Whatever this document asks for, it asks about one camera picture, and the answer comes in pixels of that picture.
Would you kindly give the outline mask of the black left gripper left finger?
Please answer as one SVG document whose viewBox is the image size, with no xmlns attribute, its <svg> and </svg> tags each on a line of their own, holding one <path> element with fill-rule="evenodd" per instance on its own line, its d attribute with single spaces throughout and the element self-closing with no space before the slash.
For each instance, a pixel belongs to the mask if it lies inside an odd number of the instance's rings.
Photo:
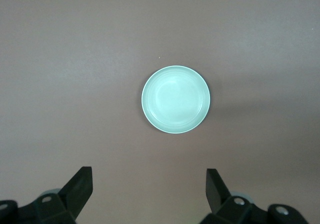
<svg viewBox="0 0 320 224">
<path fill-rule="evenodd" d="M 83 166 L 58 190 L 46 191 L 33 202 L 18 207 L 15 200 L 0 202 L 2 224 L 75 224 L 93 193 L 93 173 Z"/>
</svg>

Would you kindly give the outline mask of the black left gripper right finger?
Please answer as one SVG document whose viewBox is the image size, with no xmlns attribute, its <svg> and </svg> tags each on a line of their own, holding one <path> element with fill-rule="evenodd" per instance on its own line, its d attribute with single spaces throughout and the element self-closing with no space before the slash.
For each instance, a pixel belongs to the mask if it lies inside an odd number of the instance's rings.
<svg viewBox="0 0 320 224">
<path fill-rule="evenodd" d="M 272 204 L 267 210 L 247 198 L 232 195 L 216 169 L 206 170 L 205 194 L 211 209 L 202 224 L 306 224 L 295 208 Z"/>
</svg>

